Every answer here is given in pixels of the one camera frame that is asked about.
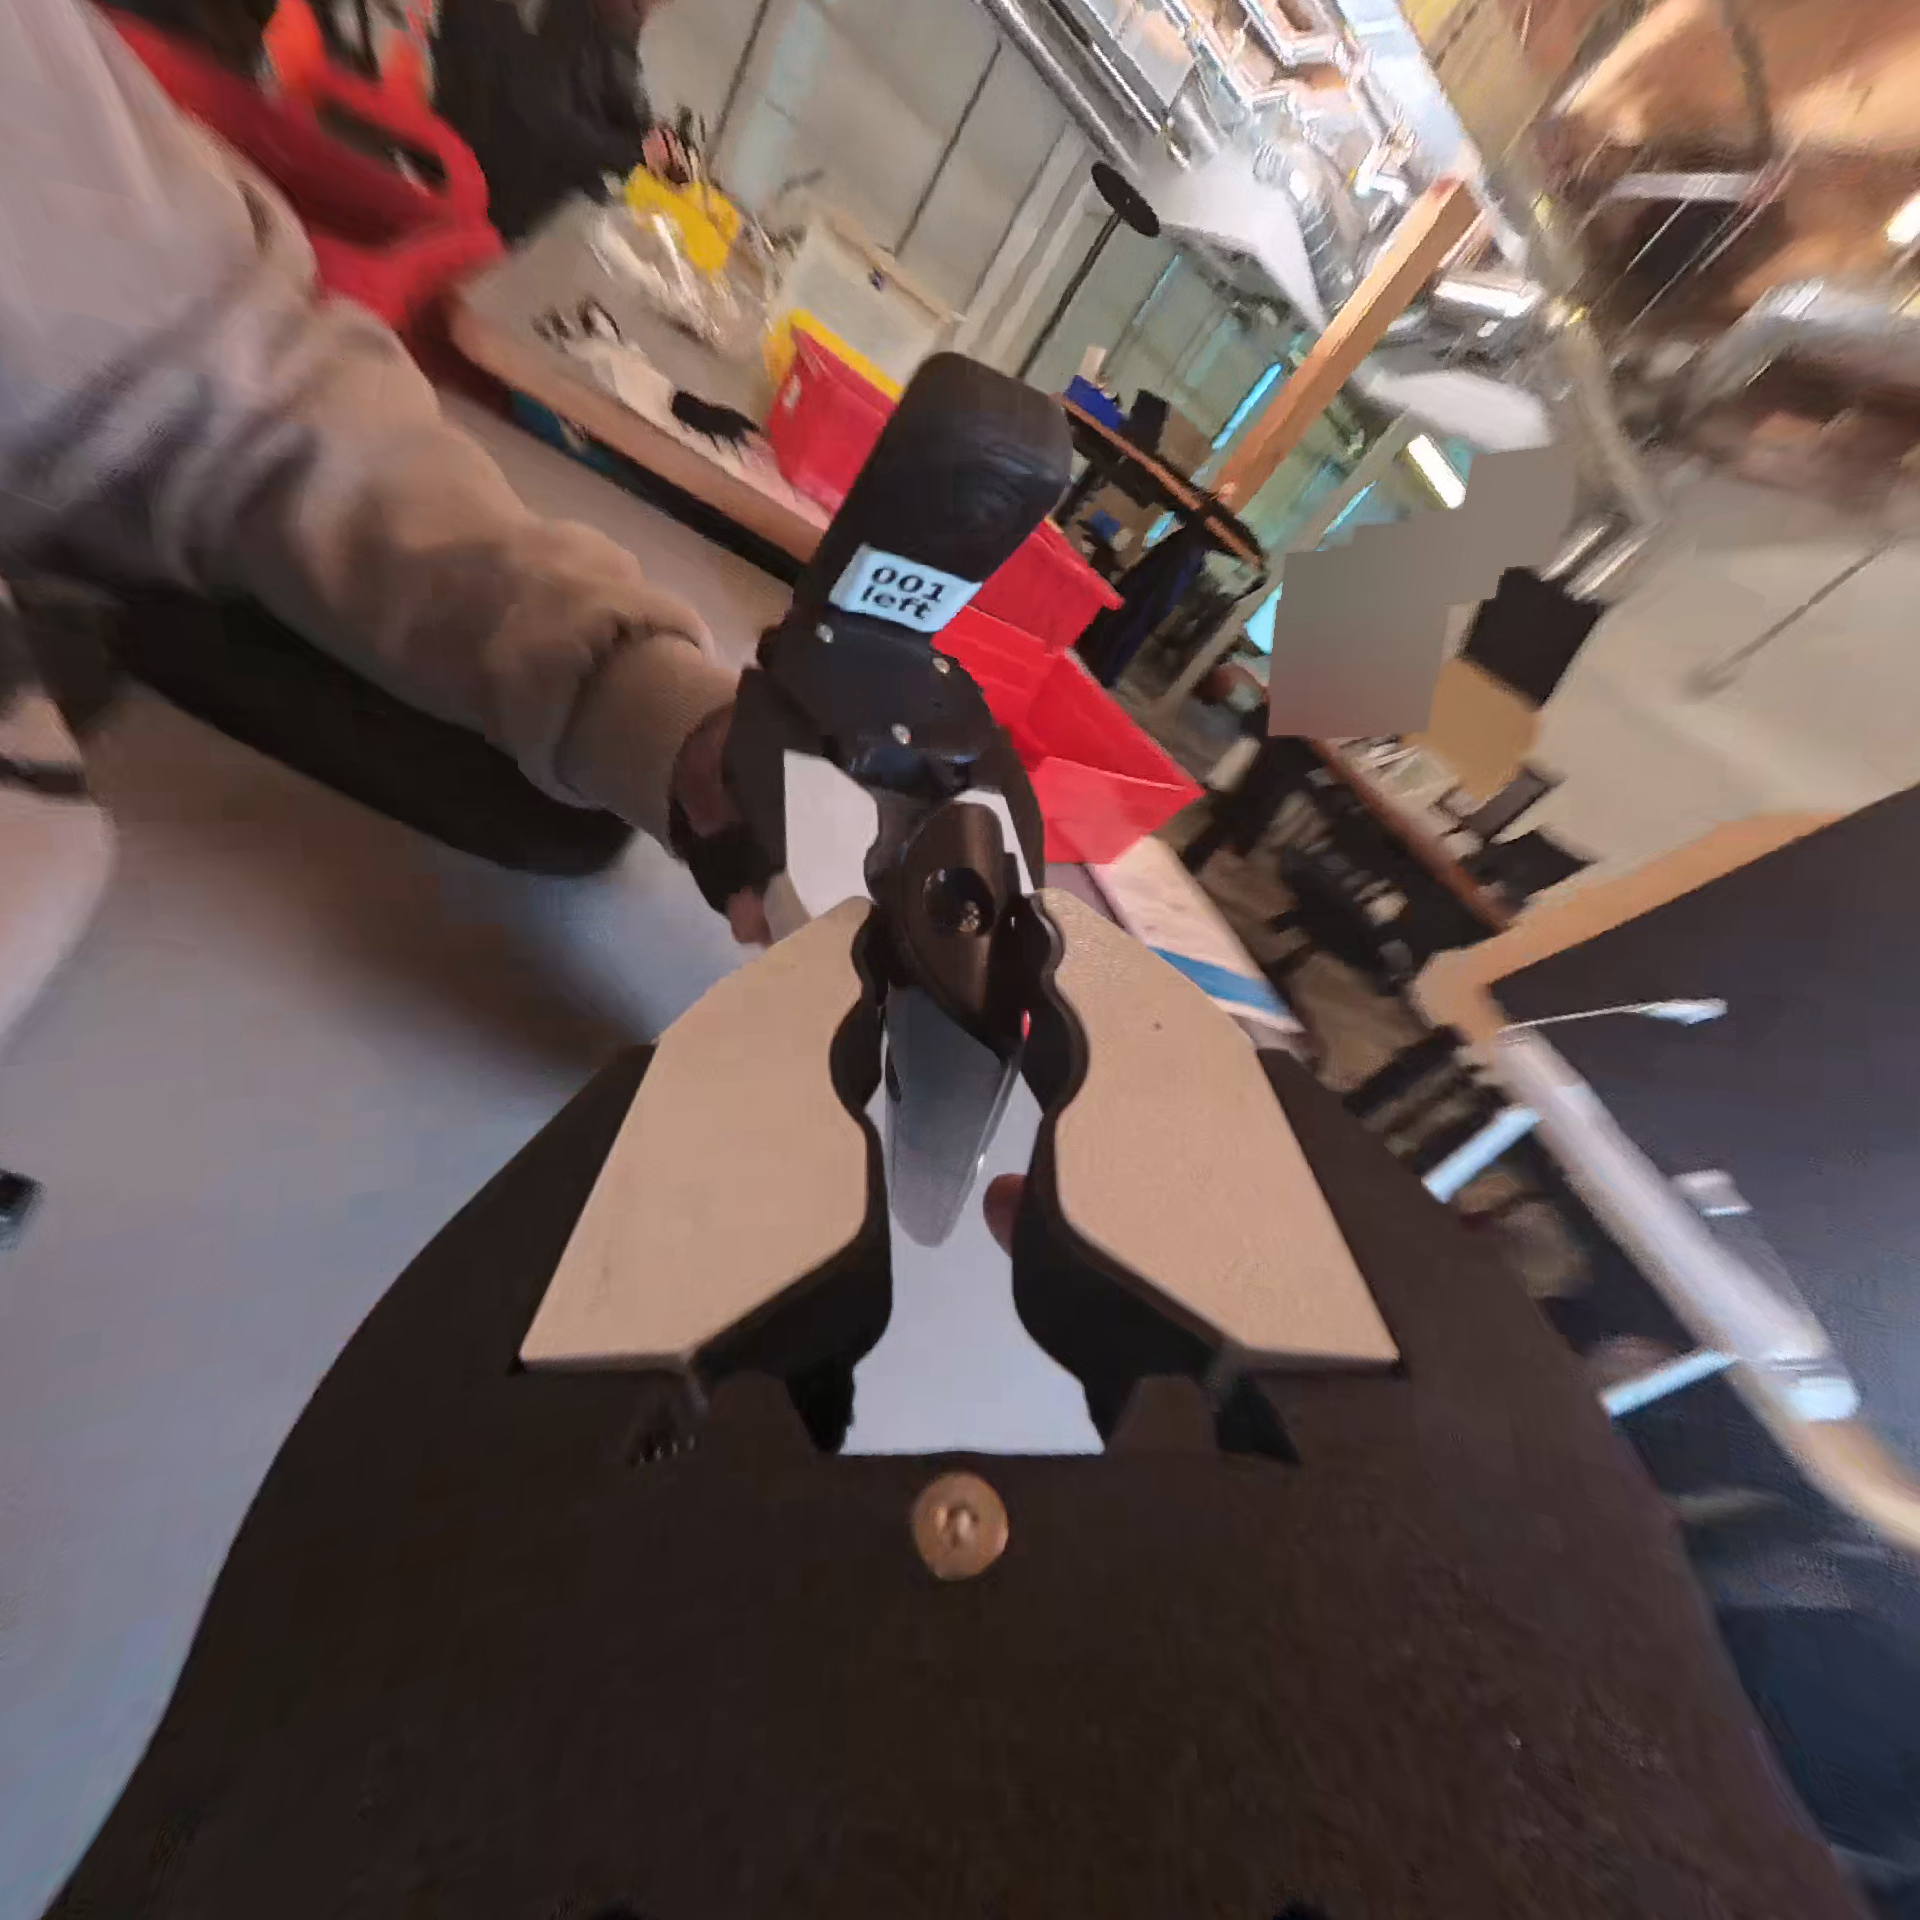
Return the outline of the cluttered wooden table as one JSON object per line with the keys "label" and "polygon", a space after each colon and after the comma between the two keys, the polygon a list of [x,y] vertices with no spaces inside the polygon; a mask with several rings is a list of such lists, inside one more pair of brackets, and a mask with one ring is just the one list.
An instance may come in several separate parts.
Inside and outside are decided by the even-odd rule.
{"label": "cluttered wooden table", "polygon": [[575,200],[447,297],[447,338],[524,431],[791,581],[828,511],[761,434],[764,374],[652,299],[676,269],[631,213]]}

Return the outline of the red plastic basket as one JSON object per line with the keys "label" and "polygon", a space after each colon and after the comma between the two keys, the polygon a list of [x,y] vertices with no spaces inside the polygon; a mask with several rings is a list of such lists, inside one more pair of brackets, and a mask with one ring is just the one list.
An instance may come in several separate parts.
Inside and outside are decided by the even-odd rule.
{"label": "red plastic basket", "polygon": [[100,5],[189,122],[294,213],[321,290],[447,362],[447,302],[503,256],[467,145],[344,57],[325,5]]}

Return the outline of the yellow plastic bin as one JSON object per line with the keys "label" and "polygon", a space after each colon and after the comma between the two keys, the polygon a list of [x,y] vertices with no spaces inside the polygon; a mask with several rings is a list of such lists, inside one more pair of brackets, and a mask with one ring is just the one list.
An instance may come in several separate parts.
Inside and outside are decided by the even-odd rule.
{"label": "yellow plastic bin", "polygon": [[776,392],[783,383],[785,374],[791,371],[800,343],[808,342],[828,352],[833,362],[838,362],[851,374],[867,379],[881,393],[886,400],[899,400],[903,393],[903,383],[888,375],[886,369],[877,366],[868,354],[853,349],[844,342],[837,333],[831,333],[822,320],[812,317],[805,307],[791,307],[776,318],[768,320],[761,343],[759,358],[771,384],[771,392]]}

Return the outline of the black square sheet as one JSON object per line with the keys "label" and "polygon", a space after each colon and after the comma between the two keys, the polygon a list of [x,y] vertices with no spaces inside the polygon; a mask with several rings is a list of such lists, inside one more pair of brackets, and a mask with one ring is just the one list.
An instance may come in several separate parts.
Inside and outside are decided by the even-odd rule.
{"label": "black square sheet", "polygon": [[1527,707],[1544,709],[1604,616],[1600,599],[1528,567],[1508,567],[1495,594],[1479,603],[1459,659]]}

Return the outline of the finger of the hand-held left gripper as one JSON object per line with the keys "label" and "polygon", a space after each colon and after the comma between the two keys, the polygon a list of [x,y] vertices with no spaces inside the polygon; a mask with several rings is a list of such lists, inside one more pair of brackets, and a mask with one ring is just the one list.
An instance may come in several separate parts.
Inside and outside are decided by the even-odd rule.
{"label": "finger of the hand-held left gripper", "polygon": [[868,854],[880,838],[876,797],[828,759],[783,752],[783,857],[779,920],[816,921],[833,907],[873,904]]}

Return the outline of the tan cardboard sheet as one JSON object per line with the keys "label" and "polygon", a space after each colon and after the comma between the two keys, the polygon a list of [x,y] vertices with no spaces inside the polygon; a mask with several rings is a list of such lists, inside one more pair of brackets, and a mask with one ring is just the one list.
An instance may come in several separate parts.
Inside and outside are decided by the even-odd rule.
{"label": "tan cardboard sheet", "polygon": [[1501,792],[1528,762],[1543,709],[1465,659],[1449,661],[1432,689],[1416,745],[1471,802]]}

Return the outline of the black floor lamp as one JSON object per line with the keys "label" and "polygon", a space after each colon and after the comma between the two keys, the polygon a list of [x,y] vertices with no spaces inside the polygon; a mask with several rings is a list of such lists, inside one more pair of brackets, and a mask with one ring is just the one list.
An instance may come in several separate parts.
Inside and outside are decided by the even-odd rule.
{"label": "black floor lamp", "polygon": [[1071,302],[1078,297],[1116,234],[1126,230],[1145,241],[1156,241],[1160,237],[1159,213],[1152,209],[1141,187],[1109,160],[1092,165],[1091,186],[1107,211],[1103,219],[1087,241],[1080,258],[1073,264],[1059,297],[1046,311],[1045,323],[1036,329],[1036,337],[1017,362],[1015,377],[1020,379],[1028,379],[1033,366],[1041,360],[1059,328],[1064,323]]}

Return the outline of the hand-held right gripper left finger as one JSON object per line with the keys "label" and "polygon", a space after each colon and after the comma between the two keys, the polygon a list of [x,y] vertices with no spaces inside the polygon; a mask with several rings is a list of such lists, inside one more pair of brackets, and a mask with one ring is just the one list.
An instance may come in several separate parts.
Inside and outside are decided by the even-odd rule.
{"label": "hand-held right gripper left finger", "polygon": [[785,1389],[816,1450],[894,1306],[873,904],[851,899],[664,1029],[518,1344],[528,1375],[638,1375],[696,1405]]}

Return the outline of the person's left hand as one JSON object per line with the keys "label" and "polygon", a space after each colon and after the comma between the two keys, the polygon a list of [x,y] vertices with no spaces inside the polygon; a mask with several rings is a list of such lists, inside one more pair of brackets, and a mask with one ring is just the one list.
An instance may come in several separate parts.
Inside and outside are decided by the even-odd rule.
{"label": "person's left hand", "polygon": [[733,707],[701,721],[680,743],[668,785],[668,847],[735,944],[774,941],[766,889],[774,870],[741,817],[728,783]]}

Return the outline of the wooden desk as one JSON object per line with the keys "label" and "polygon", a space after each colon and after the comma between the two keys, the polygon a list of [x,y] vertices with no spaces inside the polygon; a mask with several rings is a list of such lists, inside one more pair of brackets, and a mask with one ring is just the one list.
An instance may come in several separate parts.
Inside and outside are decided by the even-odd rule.
{"label": "wooden desk", "polygon": [[1445,889],[1446,897],[1479,926],[1488,937],[1508,931],[1518,911],[1501,901],[1500,891],[1480,885],[1468,874],[1468,867],[1453,857],[1441,835],[1423,823],[1423,818],[1397,800],[1387,787],[1361,768],[1355,757],[1347,755],[1336,743],[1317,736],[1302,736],[1300,745],[1328,770],[1328,777],[1348,792],[1355,802],[1377,823],[1377,827],[1395,841],[1404,856],[1415,863],[1422,874]]}

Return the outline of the wooden support post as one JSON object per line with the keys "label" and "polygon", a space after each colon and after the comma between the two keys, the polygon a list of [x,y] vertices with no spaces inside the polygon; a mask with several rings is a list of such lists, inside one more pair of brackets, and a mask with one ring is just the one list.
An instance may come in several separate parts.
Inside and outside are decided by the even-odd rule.
{"label": "wooden support post", "polygon": [[1214,483],[1222,504],[1238,512],[1259,494],[1479,219],[1479,191],[1468,177],[1427,187],[1300,366],[1276,387],[1261,414],[1229,447]]}

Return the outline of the red plastic bin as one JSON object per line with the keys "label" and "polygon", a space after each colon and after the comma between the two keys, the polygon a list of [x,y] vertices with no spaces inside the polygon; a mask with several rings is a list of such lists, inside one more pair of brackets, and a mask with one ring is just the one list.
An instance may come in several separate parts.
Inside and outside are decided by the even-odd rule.
{"label": "red plastic bin", "polygon": [[1012,739],[1052,863],[1110,864],[1198,800],[1198,783],[1071,653],[971,609],[932,647],[966,670]]}
{"label": "red plastic bin", "polygon": [[[896,400],[803,342],[773,395],[764,434],[781,479],[833,511],[894,410]],[[1045,519],[979,589],[971,609],[1060,655],[1099,614],[1118,603],[1120,594],[1080,559],[1060,527]]]}

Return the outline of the printed paper sheet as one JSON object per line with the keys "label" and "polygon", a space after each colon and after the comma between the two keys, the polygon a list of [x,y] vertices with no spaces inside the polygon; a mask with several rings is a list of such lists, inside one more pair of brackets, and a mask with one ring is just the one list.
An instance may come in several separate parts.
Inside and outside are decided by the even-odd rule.
{"label": "printed paper sheet", "polygon": [[1087,864],[1087,877],[1110,917],[1207,994],[1255,1046],[1300,1058],[1308,1054],[1304,1025],[1172,847],[1142,838],[1116,861]]}

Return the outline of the clear plastic box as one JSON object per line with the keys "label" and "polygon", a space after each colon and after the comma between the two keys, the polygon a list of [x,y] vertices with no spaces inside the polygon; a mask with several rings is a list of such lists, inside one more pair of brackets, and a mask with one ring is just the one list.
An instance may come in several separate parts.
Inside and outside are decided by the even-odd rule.
{"label": "clear plastic box", "polygon": [[806,311],[873,362],[886,352],[920,360],[947,349],[955,328],[943,299],[911,279],[841,209],[830,207],[813,209],[800,227],[776,285],[774,310]]}

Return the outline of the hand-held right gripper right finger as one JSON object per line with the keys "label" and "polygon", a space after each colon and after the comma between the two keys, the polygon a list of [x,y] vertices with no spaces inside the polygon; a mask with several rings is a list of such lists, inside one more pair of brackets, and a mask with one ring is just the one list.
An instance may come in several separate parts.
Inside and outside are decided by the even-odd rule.
{"label": "hand-held right gripper right finger", "polygon": [[1103,1446],[1135,1391],[1198,1391],[1224,1455],[1296,1459],[1271,1377],[1385,1377],[1400,1349],[1247,1034],[1046,888],[1022,959],[1040,1127],[1015,1215],[1023,1334]]}

